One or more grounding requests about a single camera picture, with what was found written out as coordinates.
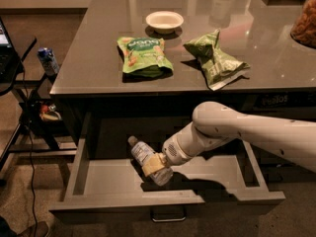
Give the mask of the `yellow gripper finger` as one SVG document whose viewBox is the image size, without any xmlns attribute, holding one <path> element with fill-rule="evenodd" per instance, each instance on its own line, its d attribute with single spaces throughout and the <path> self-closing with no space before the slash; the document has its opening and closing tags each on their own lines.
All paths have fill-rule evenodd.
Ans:
<svg viewBox="0 0 316 237">
<path fill-rule="evenodd" d="M 167 167 L 167 160 L 164 154 L 155 153 L 142 166 L 142 171 L 146 177 Z"/>
</svg>

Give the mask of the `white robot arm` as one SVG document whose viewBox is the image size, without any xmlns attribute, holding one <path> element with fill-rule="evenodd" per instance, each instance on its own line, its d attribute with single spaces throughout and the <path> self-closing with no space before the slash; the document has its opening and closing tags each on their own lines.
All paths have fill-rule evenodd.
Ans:
<svg viewBox="0 0 316 237">
<path fill-rule="evenodd" d="M 189 162 L 204 151 L 240 139 L 312 172 L 316 171 L 316 123 L 239 113 L 216 102 L 203 102 L 192 121 L 168 138 L 142 170 L 154 174 Z"/>
</svg>

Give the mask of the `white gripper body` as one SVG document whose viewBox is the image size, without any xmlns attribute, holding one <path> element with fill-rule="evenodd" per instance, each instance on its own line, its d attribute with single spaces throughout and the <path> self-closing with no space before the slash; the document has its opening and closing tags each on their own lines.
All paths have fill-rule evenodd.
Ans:
<svg viewBox="0 0 316 237">
<path fill-rule="evenodd" d="M 172 135 L 163 143 L 162 153 L 172 166 L 183 165 L 192 159 L 192 157 L 187 155 L 181 148 L 176 135 Z"/>
</svg>

